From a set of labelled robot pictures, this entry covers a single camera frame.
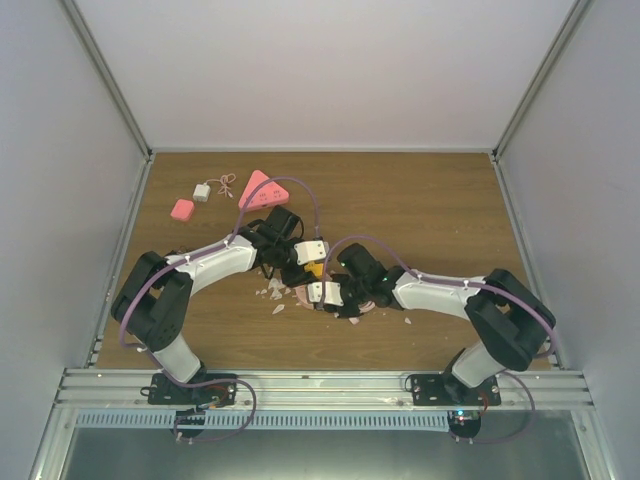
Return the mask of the round pink socket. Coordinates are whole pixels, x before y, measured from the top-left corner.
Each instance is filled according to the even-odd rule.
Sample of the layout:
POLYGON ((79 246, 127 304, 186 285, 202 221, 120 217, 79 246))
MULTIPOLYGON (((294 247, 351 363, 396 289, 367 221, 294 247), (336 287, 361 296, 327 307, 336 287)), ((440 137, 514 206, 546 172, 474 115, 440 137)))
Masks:
MULTIPOLYGON (((330 273, 324 273, 324 278, 322 280, 326 280, 327 283, 331 282, 331 274, 330 273)), ((312 274, 308 273, 308 283, 314 283, 314 282, 320 282, 320 280, 316 280, 312 274)), ((306 285, 302 285, 302 286, 298 286, 296 288, 293 289, 295 296, 297 298, 298 303, 309 310, 316 310, 315 307, 315 303, 311 302, 308 298, 307 295, 307 288, 306 285)), ((328 300, 328 286, 326 287, 326 292, 324 294, 324 297, 322 297, 322 299, 324 300, 325 304, 327 303, 328 300)))

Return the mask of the yellow cube socket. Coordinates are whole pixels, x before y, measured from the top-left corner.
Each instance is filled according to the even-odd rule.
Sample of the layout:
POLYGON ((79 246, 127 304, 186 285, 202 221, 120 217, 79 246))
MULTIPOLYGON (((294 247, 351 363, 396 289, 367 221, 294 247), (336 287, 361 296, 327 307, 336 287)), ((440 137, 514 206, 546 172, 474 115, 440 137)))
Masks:
POLYGON ((322 262, 309 262, 304 265, 304 271, 312 274, 316 280, 322 280, 324 278, 324 264, 322 262))

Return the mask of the pink triangular power strip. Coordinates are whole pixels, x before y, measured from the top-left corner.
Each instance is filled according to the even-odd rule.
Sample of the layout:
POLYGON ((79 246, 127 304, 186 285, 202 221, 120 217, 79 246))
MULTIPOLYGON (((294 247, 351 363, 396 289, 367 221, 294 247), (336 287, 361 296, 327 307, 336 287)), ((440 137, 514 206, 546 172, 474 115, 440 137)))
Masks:
POLYGON ((289 192, 277 182, 269 182, 256 189, 258 185, 269 180, 261 170, 254 170, 249 177, 246 187, 238 201, 240 210, 246 208, 247 212, 284 205, 289 201, 289 192))

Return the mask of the white USB charger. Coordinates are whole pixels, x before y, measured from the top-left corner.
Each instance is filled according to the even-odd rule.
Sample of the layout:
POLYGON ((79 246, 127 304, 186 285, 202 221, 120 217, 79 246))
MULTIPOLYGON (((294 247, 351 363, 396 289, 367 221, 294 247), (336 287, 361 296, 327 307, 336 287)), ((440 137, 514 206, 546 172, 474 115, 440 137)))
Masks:
POLYGON ((193 192, 193 201, 206 203, 211 195, 211 186, 208 183, 197 184, 193 192))

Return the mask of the pink rectangular plug adapter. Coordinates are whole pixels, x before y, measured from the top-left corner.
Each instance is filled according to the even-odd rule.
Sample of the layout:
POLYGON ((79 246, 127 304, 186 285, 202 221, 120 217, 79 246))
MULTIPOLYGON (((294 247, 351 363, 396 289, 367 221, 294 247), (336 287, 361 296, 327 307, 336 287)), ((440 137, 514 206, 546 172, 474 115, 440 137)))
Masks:
POLYGON ((176 221, 187 222, 192 217, 194 211, 195 204, 192 200, 178 199, 170 212, 170 217, 176 221))

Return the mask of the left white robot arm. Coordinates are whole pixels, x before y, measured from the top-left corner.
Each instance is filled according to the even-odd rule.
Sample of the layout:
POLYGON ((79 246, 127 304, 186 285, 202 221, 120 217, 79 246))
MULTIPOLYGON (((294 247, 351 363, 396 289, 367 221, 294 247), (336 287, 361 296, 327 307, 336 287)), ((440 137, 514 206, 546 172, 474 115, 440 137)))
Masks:
POLYGON ((241 226, 218 242, 183 254, 144 253, 136 261, 111 305, 121 333, 136 339, 131 346, 150 356, 172 379, 171 391, 185 404, 203 398, 204 364, 183 334, 190 298, 231 275, 260 269, 297 275, 304 269, 294 246, 303 241, 301 218, 282 206, 265 219, 241 226))

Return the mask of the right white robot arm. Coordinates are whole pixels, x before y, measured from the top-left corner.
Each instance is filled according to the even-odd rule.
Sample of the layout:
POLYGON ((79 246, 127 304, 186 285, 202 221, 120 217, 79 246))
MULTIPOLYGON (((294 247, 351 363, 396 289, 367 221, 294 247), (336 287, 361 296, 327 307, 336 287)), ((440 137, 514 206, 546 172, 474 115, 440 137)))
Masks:
POLYGON ((469 322, 478 341, 462 349, 446 367, 443 393, 464 405, 479 385, 503 370, 525 371, 556 346, 556 318, 511 272, 495 269, 487 276, 427 274, 400 263, 390 268, 361 244, 346 247, 338 262, 345 270, 320 287, 324 308, 356 317, 368 302, 378 308, 425 310, 469 322))

